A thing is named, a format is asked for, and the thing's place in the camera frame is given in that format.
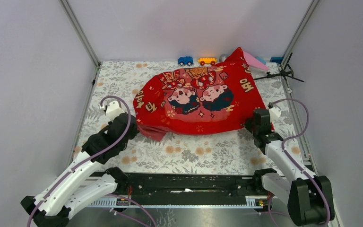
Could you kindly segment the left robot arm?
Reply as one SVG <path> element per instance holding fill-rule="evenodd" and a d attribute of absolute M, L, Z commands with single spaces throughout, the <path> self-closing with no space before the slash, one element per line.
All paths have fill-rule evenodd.
<path fill-rule="evenodd" d="M 91 135 L 73 162 L 43 192 L 26 196 L 21 206 L 29 215 L 28 225 L 65 227 L 82 209 L 111 193 L 130 189 L 129 178 L 118 167 L 110 167 L 90 185 L 81 184 L 111 158 L 125 150 L 138 134 L 136 118 L 127 113 L 114 117 L 105 128 Z"/>

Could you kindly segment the red printed pillowcase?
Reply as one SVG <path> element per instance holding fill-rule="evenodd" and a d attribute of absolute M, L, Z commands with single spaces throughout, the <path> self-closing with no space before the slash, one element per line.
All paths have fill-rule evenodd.
<path fill-rule="evenodd" d="M 154 75 L 133 101 L 139 132 L 160 141 L 167 133 L 208 135 L 238 130 L 264 108 L 244 51 L 223 62 Z"/>

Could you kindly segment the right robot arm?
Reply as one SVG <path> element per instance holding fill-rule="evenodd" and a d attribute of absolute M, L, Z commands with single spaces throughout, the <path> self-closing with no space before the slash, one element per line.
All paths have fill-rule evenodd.
<path fill-rule="evenodd" d="M 326 176 L 318 176 L 298 163 L 285 149 L 286 140 L 273 130 L 272 125 L 280 115 L 278 107 L 255 109 L 245 123 L 255 146 L 282 172 L 279 175 L 272 168 L 256 170 L 252 188 L 256 194 L 268 192 L 279 198 L 297 226 L 327 224 L 335 218 L 331 182 Z"/>

